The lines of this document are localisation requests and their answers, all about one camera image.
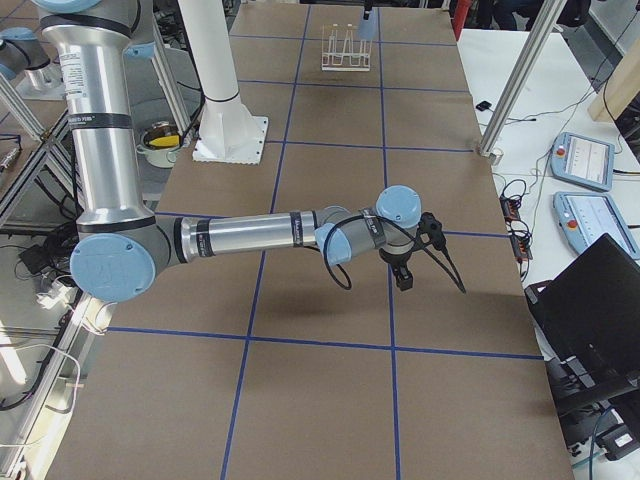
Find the light blue plastic cup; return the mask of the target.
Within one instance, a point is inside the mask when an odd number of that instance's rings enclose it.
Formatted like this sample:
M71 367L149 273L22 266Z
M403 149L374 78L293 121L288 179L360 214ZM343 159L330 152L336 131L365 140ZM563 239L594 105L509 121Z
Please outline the light blue plastic cup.
M361 18L358 24L357 35L360 40L372 41L377 33L378 20L370 14L368 18Z

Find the small black puck device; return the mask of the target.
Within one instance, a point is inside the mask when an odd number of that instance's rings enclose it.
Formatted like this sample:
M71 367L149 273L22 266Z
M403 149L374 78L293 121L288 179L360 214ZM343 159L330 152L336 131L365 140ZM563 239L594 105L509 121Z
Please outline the small black puck device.
M482 101L476 105L476 109L479 111L490 110L491 107L492 107L492 104L488 101Z

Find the near teach pendant tablet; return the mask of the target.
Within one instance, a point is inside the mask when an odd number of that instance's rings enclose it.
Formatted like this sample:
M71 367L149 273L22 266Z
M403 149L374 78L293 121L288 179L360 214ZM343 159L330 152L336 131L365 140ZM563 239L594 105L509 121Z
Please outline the near teach pendant tablet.
M608 194L556 192L553 208L559 227L577 254L608 234L633 260L639 259L639 246Z

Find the teach pendant tablet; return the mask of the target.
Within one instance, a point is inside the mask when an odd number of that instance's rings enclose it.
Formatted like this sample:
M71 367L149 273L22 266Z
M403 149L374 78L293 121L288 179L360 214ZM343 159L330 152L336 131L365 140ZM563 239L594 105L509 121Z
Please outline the teach pendant tablet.
M556 192L553 208L559 227L577 254L608 234L633 260L639 259L639 246L608 194Z
M599 192L612 188L615 147L570 132L554 140L549 162L555 178Z

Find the black laptop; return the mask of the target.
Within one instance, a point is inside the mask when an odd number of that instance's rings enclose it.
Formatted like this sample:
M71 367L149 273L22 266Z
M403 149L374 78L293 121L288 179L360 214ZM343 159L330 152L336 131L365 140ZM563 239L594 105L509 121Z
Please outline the black laptop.
M611 235L525 298L555 358L577 360L598 384L639 377L639 264Z

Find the far teach pendant tablet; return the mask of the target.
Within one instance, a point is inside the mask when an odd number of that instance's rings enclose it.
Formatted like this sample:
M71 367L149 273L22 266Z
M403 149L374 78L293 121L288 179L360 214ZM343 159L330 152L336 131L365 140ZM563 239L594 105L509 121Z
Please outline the far teach pendant tablet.
M555 178L599 192L612 188L615 147L570 132L554 140L549 162Z

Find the steel bowl with corn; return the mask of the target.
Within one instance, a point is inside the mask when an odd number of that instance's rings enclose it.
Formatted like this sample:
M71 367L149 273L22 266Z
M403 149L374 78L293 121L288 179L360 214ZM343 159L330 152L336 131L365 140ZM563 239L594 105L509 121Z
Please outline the steel bowl with corn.
M159 121L142 131L136 151L157 168L170 169L177 159L181 137L175 124Z

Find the aluminium frame post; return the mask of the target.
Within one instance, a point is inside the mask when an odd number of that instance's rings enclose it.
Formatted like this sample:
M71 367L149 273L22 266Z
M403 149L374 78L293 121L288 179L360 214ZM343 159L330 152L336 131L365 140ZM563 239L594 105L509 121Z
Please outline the aluminium frame post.
M478 153L486 157L492 166L498 165L501 161L501 154L496 147L498 137L565 5L565 0L546 0L543 2L540 13L506 82L494 113L477 146Z

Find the white pedestal column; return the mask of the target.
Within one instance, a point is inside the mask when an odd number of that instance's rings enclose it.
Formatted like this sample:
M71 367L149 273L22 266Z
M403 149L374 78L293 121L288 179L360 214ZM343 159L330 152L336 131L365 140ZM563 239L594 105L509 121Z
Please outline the white pedestal column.
M184 0L179 8L205 99L193 159L256 165L269 120L241 99L223 4Z

